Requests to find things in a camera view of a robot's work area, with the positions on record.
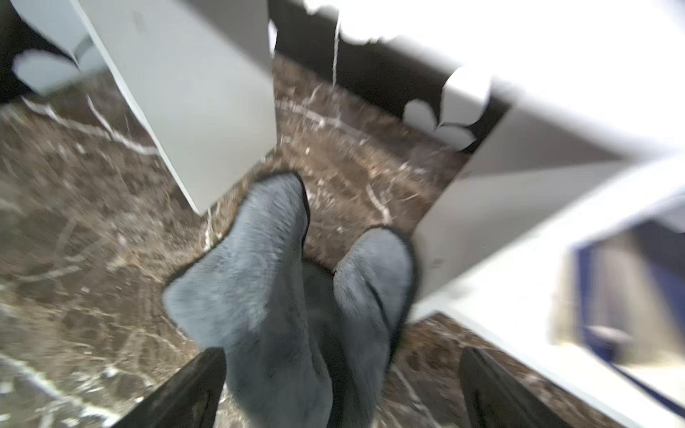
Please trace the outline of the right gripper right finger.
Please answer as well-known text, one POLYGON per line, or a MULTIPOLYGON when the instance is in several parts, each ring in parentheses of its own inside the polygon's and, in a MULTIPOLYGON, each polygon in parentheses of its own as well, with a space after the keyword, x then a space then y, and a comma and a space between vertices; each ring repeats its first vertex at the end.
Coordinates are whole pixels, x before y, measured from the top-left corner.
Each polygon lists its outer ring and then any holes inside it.
POLYGON ((465 348, 458 372, 472 427, 570 428, 485 350, 465 348))

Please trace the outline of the grey microfibre cloth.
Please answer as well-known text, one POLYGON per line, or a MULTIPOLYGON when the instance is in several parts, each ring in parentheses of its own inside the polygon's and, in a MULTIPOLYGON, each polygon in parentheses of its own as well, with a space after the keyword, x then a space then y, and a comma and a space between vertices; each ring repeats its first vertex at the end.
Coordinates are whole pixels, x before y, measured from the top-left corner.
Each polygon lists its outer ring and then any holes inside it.
POLYGON ((366 230, 333 270, 306 260, 301 177, 254 182, 229 232, 162 294, 200 348, 220 348, 237 406, 254 427, 369 427, 419 273, 411 242, 366 230))

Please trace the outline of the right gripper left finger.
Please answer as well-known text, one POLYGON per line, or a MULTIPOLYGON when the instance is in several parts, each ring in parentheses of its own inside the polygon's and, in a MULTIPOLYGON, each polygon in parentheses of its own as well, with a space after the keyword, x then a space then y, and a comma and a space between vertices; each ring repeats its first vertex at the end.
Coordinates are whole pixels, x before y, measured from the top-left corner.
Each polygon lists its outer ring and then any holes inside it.
POLYGON ((212 428, 226 372, 223 349, 206 349, 138 403, 113 428, 212 428))

